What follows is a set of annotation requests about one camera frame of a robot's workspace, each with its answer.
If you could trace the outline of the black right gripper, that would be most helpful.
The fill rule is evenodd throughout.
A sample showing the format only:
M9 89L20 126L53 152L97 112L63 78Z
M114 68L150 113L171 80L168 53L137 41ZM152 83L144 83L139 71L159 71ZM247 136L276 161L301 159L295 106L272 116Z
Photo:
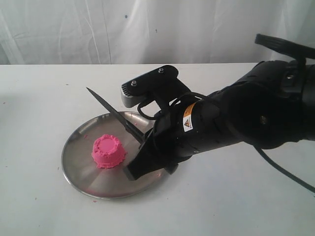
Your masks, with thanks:
M233 145L236 136L227 126L222 93L200 97L189 93L158 103L154 126L144 133L136 157L125 167L128 180L165 169L169 174L193 155Z

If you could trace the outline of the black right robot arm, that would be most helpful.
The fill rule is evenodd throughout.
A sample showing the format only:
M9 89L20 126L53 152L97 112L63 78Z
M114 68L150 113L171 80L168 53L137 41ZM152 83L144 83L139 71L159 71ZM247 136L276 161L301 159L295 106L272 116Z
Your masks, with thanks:
M160 110L136 157L125 167L130 180L164 169L172 174L193 155L245 142L273 149L315 138L313 48L258 34L255 43L292 58L262 61L235 83L207 96L192 92L165 65L124 84L141 110Z

